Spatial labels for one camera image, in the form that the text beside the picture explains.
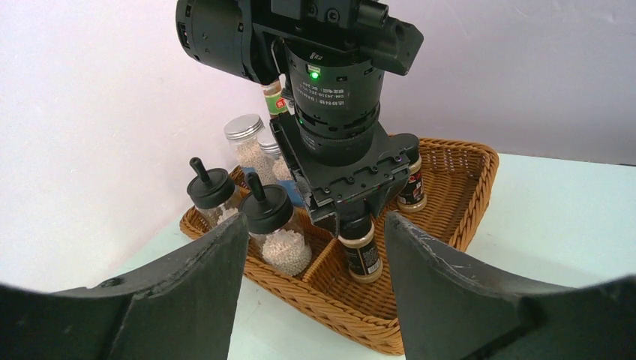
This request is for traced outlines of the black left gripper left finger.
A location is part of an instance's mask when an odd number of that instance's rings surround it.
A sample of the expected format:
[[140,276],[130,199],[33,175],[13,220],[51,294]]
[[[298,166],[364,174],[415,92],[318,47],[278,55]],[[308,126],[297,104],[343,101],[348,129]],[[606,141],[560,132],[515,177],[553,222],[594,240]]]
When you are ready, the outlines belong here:
[[93,288],[1,287],[3,359],[225,359],[248,252],[235,214]]

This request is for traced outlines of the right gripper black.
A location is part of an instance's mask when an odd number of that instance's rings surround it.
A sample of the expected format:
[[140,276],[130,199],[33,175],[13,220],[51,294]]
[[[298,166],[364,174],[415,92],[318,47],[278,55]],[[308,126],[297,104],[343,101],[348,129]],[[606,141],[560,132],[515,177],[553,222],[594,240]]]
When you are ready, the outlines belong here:
[[294,115],[278,116],[270,128],[311,223],[333,236],[378,217],[407,183],[407,151],[380,124],[342,145],[309,136]]

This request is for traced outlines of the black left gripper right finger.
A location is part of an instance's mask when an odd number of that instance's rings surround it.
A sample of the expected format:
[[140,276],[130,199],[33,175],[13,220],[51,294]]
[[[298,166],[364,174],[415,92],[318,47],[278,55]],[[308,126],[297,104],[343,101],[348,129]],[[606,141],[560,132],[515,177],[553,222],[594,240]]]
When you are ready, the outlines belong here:
[[581,288],[432,251],[391,282],[408,359],[633,359],[635,277]]

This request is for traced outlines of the blue-label silver-lid jar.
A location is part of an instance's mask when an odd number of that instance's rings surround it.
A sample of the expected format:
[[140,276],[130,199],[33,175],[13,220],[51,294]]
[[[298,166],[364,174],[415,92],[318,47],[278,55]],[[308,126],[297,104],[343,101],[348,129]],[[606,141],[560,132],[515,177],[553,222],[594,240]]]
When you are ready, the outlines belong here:
[[286,192],[296,207],[303,207],[304,202],[296,186],[295,180],[287,167],[287,162],[282,156],[281,149],[274,139],[262,139],[259,147],[271,164],[271,171],[277,183],[286,189]]
[[256,173],[263,185],[276,185],[272,167],[258,142],[258,136],[264,130],[263,120],[257,114],[240,115],[223,128],[243,173]]

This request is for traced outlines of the black-spout-lid jar white beads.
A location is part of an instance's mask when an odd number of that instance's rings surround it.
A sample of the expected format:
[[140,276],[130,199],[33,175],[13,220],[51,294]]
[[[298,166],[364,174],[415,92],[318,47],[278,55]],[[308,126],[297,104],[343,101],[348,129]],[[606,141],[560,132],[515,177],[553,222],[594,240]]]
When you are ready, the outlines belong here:
[[310,264],[312,250],[296,208],[279,184],[263,184],[255,172],[244,180],[250,193],[239,211],[265,263],[289,276],[301,274]]

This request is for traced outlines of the small black-lid spice jar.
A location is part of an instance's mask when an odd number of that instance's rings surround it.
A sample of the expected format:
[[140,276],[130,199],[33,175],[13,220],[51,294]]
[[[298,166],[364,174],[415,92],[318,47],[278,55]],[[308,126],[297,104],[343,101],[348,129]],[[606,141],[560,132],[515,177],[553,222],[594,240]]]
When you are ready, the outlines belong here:
[[399,133],[394,136],[398,145],[405,149],[409,159],[409,178],[397,195],[397,206],[405,213],[421,211],[427,205],[422,177],[422,156],[419,151],[419,138],[411,133]]

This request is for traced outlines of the yellow-cap sauce bottle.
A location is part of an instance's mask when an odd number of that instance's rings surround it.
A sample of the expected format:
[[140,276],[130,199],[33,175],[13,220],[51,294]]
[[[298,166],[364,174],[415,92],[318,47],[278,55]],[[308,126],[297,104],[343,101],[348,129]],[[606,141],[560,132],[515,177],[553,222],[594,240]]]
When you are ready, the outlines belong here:
[[261,85],[261,89],[271,119],[288,112],[287,102],[282,97],[283,87],[279,79],[268,85]]

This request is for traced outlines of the large black-lid jar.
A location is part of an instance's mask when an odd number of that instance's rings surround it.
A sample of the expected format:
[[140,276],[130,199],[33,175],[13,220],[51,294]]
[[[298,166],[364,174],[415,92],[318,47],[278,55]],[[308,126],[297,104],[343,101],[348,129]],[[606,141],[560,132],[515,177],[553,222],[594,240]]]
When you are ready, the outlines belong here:
[[210,228],[239,212],[240,193],[223,168],[206,169],[199,157],[192,157],[190,167],[196,176],[187,185],[187,194]]

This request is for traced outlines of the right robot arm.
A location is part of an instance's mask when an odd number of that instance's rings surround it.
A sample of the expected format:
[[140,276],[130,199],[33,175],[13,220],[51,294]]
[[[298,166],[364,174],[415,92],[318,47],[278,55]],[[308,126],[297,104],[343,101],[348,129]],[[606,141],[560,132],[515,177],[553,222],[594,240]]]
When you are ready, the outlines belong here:
[[178,1],[183,50],[268,85],[285,77],[292,115],[271,132],[314,226],[364,235],[405,186],[405,151],[380,124],[385,75],[409,73],[424,36],[378,1]]

